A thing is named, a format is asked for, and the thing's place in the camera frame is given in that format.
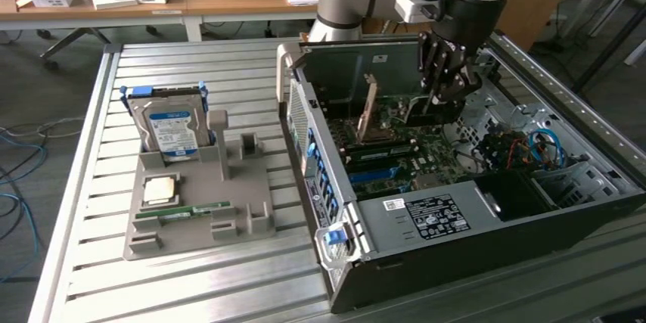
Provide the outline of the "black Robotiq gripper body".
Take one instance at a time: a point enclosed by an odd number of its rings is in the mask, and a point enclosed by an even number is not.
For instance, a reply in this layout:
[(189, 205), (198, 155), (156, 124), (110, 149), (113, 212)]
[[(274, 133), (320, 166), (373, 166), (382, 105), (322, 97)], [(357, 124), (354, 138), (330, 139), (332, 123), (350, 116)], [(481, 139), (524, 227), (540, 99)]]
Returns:
[(476, 50), (493, 31), (507, 0), (442, 0), (428, 6), (433, 21), (432, 33), (442, 40), (465, 48), (465, 56)]

